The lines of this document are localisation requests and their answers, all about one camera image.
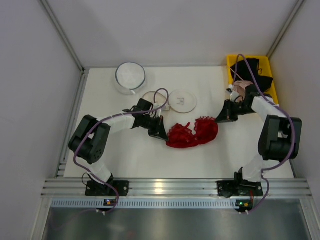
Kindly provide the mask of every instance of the red knitted fabric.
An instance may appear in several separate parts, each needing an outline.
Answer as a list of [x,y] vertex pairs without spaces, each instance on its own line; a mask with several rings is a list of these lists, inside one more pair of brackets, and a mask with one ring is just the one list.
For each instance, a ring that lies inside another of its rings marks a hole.
[[180,123],[174,125],[168,133],[169,141],[166,145],[176,149],[187,149],[209,143],[217,137],[218,124],[213,117],[202,116],[195,120],[195,135],[189,126],[190,122],[186,126]]

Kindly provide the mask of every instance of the yellow bin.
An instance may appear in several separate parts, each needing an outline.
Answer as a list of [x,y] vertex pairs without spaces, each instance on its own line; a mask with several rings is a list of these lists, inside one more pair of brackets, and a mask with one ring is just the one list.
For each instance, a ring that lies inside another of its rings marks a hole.
[[[226,57],[226,65],[228,66],[228,82],[229,84],[232,84],[234,82],[234,79],[231,75],[231,66],[236,64],[238,55],[227,55]],[[269,63],[269,59],[266,56],[248,56],[245,55],[247,59],[259,59],[259,68],[262,69],[262,76],[266,77],[271,77],[272,78],[272,73],[271,73],[271,67]],[[277,97],[277,92],[276,92],[276,87],[275,87],[275,80],[272,81],[271,87],[268,91],[265,92],[265,94],[271,95],[273,101],[276,104],[279,104],[278,97]]]

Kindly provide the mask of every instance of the metal floor panel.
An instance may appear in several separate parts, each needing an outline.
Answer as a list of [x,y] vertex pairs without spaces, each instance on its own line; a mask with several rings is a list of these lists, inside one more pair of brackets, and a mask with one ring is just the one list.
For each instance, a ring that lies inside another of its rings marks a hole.
[[[217,181],[222,179],[115,178],[115,180],[129,181],[127,198],[221,198],[218,196]],[[269,179],[269,182],[268,199],[312,198],[305,179]],[[262,181],[261,185],[263,191],[266,191],[265,181]],[[41,196],[42,198],[88,198],[85,192],[86,187],[80,178],[56,178],[45,181]]]
[[299,200],[267,200],[250,215],[233,209],[116,209],[86,212],[60,230],[79,208],[51,208],[44,240],[308,240]]

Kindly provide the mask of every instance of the metal frame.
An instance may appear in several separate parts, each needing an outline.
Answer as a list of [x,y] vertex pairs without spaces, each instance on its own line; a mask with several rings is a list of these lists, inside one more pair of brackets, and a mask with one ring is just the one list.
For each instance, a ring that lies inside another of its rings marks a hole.
[[273,54],[275,53],[276,49],[278,48],[279,44],[281,43],[282,39],[284,38],[286,32],[288,31],[289,27],[293,23],[294,19],[296,18],[298,12],[302,8],[303,4],[306,0],[297,0],[294,7],[292,8],[288,18],[284,22],[280,32],[278,33],[277,37],[275,38],[270,50],[266,54],[266,56],[270,59]]
[[[55,178],[48,179],[44,183],[43,191],[41,193],[41,204],[38,208],[37,218],[32,229],[30,239],[42,239],[45,224],[49,215],[50,206],[52,202],[57,203],[57,199],[64,203],[70,204],[72,207],[77,207],[79,202],[101,202],[103,197],[86,197],[85,186],[82,184],[80,178],[64,178],[64,171],[66,168],[66,155],[68,153],[68,140],[72,131],[75,128],[75,122],[79,114],[82,97],[85,90],[86,81],[89,74],[89,69],[85,69],[79,60],[75,50],[73,49],[65,31],[59,23],[56,15],[50,7],[47,0],[38,0],[48,15],[50,21],[55,27],[58,35],[61,37],[65,47],[70,53],[72,59],[80,70],[80,80],[77,86],[77,91],[72,103],[72,111],[68,117],[68,126],[63,140],[63,145],[60,152],[59,164],[56,169]],[[283,24],[281,31],[274,40],[267,57],[271,58],[288,28],[296,18],[299,10],[306,0],[297,0],[291,13]],[[129,193],[127,197],[122,197],[121,202],[128,204],[142,202],[157,203],[178,201],[184,202],[190,199],[192,201],[200,202],[217,202],[222,203],[226,201],[225,198],[218,196],[217,181],[222,179],[140,179],[127,178],[129,181]],[[308,182],[302,178],[294,179],[270,179],[270,192],[267,199],[299,199],[301,202],[301,214],[304,215],[306,225],[309,229],[312,239],[320,240],[320,217],[315,207],[312,193],[310,191]],[[262,182],[262,188],[266,188],[266,183]],[[232,197],[228,199],[230,203],[237,199],[246,199],[247,197]],[[182,205],[181,208],[187,208],[187,205]]]
[[[152,178],[115,178],[129,181],[129,192],[125,198],[197,198],[225,199],[218,195],[217,181],[223,179],[152,179]],[[311,199],[312,194],[307,180],[303,178],[270,179],[268,199]],[[262,189],[267,184],[261,182]],[[86,186],[81,178],[52,178],[44,183],[42,198],[88,198]],[[239,196],[231,199],[247,199]]]
[[57,176],[63,177],[65,174],[65,169],[66,169],[66,164],[67,164],[66,156],[69,152],[68,142],[69,142],[69,139],[71,138],[72,132],[75,129],[75,123],[77,121],[78,114],[80,111],[80,105],[82,102],[82,97],[85,92],[88,74],[89,74],[89,71],[85,70],[84,72],[81,72],[81,75],[80,75],[79,83],[76,88],[76,93],[74,95],[74,99],[72,102],[71,112],[68,117],[68,121],[67,121],[68,124],[67,124],[67,128],[65,131],[63,144],[62,144],[60,155],[59,155],[59,162],[57,164],[57,168],[56,168],[54,177],[57,177]]
[[52,10],[50,4],[48,3],[47,0],[38,0],[43,7],[45,13],[48,15],[50,21],[52,22],[56,32],[60,36],[63,44],[65,45],[66,49],[68,50],[69,54],[71,55],[74,63],[78,67],[78,69],[83,72],[85,68],[83,67],[81,61],[79,60],[74,48],[72,47],[64,29],[62,28],[60,22],[58,21],[58,18],[56,17],[54,11]]

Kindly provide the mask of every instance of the white cable tie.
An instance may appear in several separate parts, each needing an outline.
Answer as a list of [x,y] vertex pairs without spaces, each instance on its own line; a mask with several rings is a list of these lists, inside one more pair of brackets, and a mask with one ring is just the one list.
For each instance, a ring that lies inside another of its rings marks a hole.
[[110,119],[110,120],[112,120],[112,123],[113,123],[113,124],[116,123],[116,121],[114,120],[114,116],[111,116],[111,119]]

